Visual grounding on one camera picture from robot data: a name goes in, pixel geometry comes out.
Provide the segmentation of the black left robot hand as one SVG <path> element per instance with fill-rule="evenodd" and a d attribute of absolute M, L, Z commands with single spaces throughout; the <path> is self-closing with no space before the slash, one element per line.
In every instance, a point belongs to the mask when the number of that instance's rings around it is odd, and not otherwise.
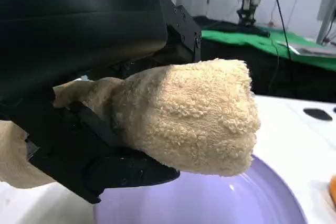
<path fill-rule="evenodd" d="M 177 179 L 82 102 L 55 108 L 54 86 L 93 72 L 124 75 L 141 58 L 198 62 L 201 37 L 171 0 L 1 0 L 1 119 L 24 130 L 24 162 L 92 204 L 107 188 Z"/>

